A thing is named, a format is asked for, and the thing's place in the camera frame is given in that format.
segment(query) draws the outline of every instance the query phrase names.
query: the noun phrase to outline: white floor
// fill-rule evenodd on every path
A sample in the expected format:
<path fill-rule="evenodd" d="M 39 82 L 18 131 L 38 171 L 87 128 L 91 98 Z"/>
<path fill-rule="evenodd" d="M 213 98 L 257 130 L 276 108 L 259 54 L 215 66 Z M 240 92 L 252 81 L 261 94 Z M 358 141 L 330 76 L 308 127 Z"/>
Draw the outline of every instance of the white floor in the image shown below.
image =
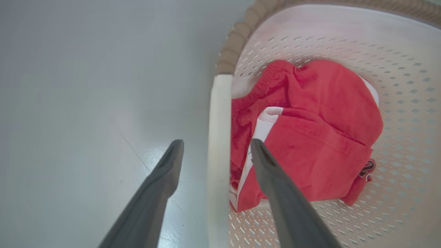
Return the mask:
<path fill-rule="evenodd" d="M 0 247 L 96 247 L 169 143 L 158 247 L 206 248 L 209 92 L 252 0 L 0 2 Z"/>

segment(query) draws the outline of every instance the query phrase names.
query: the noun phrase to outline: white plastic laundry basket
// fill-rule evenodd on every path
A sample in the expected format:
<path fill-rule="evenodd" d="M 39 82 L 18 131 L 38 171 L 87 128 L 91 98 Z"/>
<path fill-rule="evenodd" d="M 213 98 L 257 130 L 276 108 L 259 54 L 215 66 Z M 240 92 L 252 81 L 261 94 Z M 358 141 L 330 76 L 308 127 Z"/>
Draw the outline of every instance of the white plastic laundry basket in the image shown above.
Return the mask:
<path fill-rule="evenodd" d="M 217 63 L 208 167 L 210 247 L 278 247 L 269 206 L 228 209 L 231 99 L 277 59 L 328 59 L 380 95 L 377 161 L 354 206 L 314 202 L 342 247 L 441 247 L 441 8 L 419 0 L 258 0 Z"/>

